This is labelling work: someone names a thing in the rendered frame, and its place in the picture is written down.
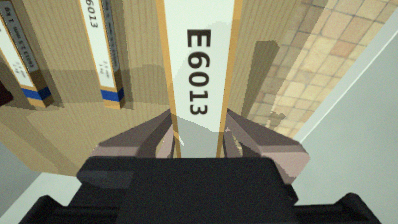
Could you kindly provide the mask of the tan cardboard pack with blue bands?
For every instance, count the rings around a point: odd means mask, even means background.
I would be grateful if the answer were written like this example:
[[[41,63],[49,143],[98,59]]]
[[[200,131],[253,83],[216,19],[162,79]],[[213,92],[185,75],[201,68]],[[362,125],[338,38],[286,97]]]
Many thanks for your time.
[[[31,105],[54,103],[11,0],[0,0],[0,51]]]

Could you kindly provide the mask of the tan pack of welding electrodes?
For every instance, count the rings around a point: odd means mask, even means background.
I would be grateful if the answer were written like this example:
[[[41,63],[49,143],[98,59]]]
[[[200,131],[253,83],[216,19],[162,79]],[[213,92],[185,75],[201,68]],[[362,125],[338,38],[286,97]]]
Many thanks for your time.
[[[107,108],[125,105],[110,0],[78,0],[100,91]]]

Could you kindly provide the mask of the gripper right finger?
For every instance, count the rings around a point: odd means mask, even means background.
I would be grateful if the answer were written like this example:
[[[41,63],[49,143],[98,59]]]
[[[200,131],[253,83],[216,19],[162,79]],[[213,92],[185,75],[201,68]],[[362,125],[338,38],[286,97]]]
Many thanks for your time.
[[[233,136],[233,135],[234,136]],[[242,147],[240,154],[234,138]],[[300,142],[248,120],[227,108],[223,134],[224,157],[267,157],[285,184],[292,184],[310,160]]]

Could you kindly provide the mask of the tan welding electrode pack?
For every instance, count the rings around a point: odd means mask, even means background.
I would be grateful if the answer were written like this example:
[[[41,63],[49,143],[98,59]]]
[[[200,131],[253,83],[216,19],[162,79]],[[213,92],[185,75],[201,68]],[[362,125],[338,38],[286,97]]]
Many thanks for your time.
[[[243,0],[155,0],[177,158],[220,158]]]

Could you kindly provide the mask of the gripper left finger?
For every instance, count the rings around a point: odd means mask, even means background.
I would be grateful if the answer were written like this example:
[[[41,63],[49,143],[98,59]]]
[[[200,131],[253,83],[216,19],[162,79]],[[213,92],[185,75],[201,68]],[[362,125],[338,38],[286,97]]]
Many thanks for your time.
[[[156,156],[156,148],[163,137],[162,146]],[[175,138],[169,108],[151,120],[98,143],[89,157],[135,156],[136,158],[173,158],[174,148]]]

